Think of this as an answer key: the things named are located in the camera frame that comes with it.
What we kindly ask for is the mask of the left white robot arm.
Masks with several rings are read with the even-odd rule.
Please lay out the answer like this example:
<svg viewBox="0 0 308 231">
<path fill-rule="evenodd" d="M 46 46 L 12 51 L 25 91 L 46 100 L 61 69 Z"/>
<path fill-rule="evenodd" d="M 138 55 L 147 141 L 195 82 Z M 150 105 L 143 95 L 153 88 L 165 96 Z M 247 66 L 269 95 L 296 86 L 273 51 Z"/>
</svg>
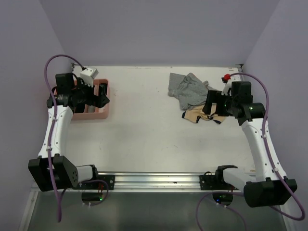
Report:
<svg viewBox="0 0 308 231">
<path fill-rule="evenodd" d="M 28 169 L 42 192 L 99 186 L 94 164 L 75 166 L 65 156 L 68 128 L 72 120 L 105 119 L 109 113 L 106 79 L 94 79 L 96 70 L 86 68 L 79 76 L 56 74 L 56 86 L 47 100 L 48 125 L 41 150 Z"/>
</svg>

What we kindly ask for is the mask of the beige navy-trimmed underwear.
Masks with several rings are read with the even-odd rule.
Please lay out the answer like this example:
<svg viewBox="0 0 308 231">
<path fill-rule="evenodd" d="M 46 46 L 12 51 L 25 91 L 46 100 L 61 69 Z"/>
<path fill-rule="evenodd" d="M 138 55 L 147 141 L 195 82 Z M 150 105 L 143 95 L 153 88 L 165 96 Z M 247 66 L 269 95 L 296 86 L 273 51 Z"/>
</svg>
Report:
<svg viewBox="0 0 308 231">
<path fill-rule="evenodd" d="M 200 119 L 204 121 L 214 121 L 216 124 L 220 125 L 225 121 L 225 116 L 218 116 L 216 111 L 216 105 L 213 104 L 209 114 L 205 114 L 203 112 L 203 108 L 205 105 L 196 106 L 193 109 L 186 110 L 182 114 L 182 118 L 186 119 L 192 123 L 198 123 Z"/>
</svg>

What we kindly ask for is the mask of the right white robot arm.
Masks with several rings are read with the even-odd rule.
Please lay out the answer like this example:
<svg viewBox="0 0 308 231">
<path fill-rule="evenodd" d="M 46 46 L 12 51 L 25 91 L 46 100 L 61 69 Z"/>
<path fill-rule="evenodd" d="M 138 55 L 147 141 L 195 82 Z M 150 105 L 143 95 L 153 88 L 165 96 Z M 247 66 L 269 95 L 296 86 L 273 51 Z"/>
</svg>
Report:
<svg viewBox="0 0 308 231">
<path fill-rule="evenodd" d="M 253 101 L 251 83 L 229 80 L 223 91 L 210 90 L 203 112 L 209 114 L 213 105 L 218 116 L 233 116 L 238 120 L 256 171 L 256 176 L 251 177 L 236 166 L 219 166 L 215 172 L 215 185 L 220 189 L 234 186 L 244 194 L 250 207 L 285 204 L 297 190 L 297 183 L 287 177 L 279 164 L 265 121 L 265 107 Z"/>
</svg>

